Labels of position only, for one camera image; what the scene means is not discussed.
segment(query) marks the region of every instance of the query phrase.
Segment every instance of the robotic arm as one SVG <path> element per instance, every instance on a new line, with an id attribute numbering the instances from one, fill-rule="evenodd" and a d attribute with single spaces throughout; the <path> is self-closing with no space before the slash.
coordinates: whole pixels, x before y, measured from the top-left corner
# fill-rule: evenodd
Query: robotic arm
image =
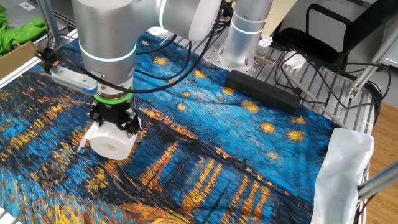
<path id="1" fill-rule="evenodd" d="M 79 45 L 85 70 L 104 81 L 132 88 L 136 67 L 136 41 L 149 28 L 161 26 L 191 41 L 203 40 L 213 27 L 221 0 L 73 0 Z M 95 98 L 89 117 L 95 122 L 86 133 L 91 148 L 110 159 L 125 159 L 117 152 L 136 141 L 141 121 L 132 108 L 132 94 L 102 85 L 59 65 L 50 69 L 53 80 Z M 93 136 L 112 135 L 106 144 Z"/>

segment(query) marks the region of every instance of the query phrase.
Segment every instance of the cardboard box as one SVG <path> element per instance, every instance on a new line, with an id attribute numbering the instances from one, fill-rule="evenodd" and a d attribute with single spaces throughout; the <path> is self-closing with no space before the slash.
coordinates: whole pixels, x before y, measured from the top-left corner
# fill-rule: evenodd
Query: cardboard box
<path id="1" fill-rule="evenodd" d="M 24 45 L 14 46 L 12 52 L 0 57 L 0 80 L 34 58 L 36 50 L 36 45 L 32 41 L 29 41 Z"/>

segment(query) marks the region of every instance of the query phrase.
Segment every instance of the blue cloth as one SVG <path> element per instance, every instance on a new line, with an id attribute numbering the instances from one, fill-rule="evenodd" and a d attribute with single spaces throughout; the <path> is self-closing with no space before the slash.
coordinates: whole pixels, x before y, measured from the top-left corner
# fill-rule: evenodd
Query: blue cloth
<path id="1" fill-rule="evenodd" d="M 144 34 L 137 51 L 160 42 Z M 62 51 L 81 61 L 77 41 Z M 137 68 L 166 77 L 186 56 L 171 44 L 138 55 Z M 89 146 L 75 152 L 93 99 L 42 72 L 36 65 L 1 90 L 0 206 L 22 222 L 310 223 L 336 127 L 328 119 L 262 106 L 223 88 L 228 71 L 201 62 L 173 88 L 136 95 L 142 142 L 112 161 Z M 135 90 L 165 84 L 134 74 Z"/>

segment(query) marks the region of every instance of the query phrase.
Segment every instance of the black chair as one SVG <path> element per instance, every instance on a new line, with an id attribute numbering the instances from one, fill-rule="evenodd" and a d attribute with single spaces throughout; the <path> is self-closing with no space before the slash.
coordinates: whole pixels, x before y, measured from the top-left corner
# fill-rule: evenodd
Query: black chair
<path id="1" fill-rule="evenodd" d="M 308 25 L 312 9 L 346 25 L 341 52 L 310 35 Z M 378 0 L 354 22 L 318 4 L 312 4 L 307 10 L 306 32 L 286 28 L 278 34 L 275 32 L 273 39 L 278 44 L 304 51 L 339 69 L 347 62 L 348 54 L 354 47 L 397 14 L 398 0 Z"/>

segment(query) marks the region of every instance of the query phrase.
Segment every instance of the green cloth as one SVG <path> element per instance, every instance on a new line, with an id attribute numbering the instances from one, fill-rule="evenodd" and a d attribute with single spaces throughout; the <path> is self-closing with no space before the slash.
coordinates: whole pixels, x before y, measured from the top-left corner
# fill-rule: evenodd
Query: green cloth
<path id="1" fill-rule="evenodd" d="M 0 12 L 4 12 L 6 8 L 0 4 Z"/>
<path id="2" fill-rule="evenodd" d="M 0 12 L 5 10 L 0 5 Z M 0 13 L 0 57 L 11 51 L 12 46 L 24 44 L 34 40 L 46 33 L 44 21 L 42 19 L 32 19 L 23 27 L 8 30 L 7 18 Z"/>
<path id="3" fill-rule="evenodd" d="M 0 5 L 0 33 L 8 29 L 7 18 L 5 17 L 5 15 L 1 14 L 5 10 L 6 8 Z"/>

